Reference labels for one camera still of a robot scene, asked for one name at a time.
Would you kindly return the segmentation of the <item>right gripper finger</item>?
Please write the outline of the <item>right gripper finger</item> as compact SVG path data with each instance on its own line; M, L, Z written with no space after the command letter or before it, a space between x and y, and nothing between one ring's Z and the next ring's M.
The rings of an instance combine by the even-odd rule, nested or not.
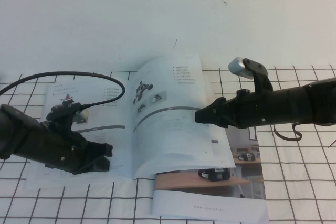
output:
M226 98L220 97L217 98L214 102L212 102L210 105L202 108L202 111L213 111L214 109L220 109L224 104L226 103Z
M202 124L213 124L219 127L228 127L230 121L227 116L219 113L216 109L199 110L195 112L195 122Z

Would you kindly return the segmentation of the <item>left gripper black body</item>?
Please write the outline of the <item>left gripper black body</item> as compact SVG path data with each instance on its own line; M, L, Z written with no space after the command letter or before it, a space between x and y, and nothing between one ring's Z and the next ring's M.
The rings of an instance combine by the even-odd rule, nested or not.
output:
M78 132L56 133L42 144L40 162L48 168L78 174L86 163L87 146L88 141Z

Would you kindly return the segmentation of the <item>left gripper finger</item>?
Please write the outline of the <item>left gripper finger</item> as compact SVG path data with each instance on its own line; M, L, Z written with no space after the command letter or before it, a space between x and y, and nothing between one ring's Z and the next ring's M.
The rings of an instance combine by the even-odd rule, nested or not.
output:
M78 173L88 172L108 172L110 169L110 161L106 157L98 157L94 160L86 162Z
M90 156L93 157L112 157L113 146L107 143L88 142L88 152L90 153Z

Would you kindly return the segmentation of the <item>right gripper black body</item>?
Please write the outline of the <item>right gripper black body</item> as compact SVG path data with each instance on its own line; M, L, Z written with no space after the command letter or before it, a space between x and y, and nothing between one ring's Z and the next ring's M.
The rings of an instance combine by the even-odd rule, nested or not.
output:
M252 126L273 125L270 110L272 91L261 93L247 89L237 91L234 98L225 101L225 127L246 129Z

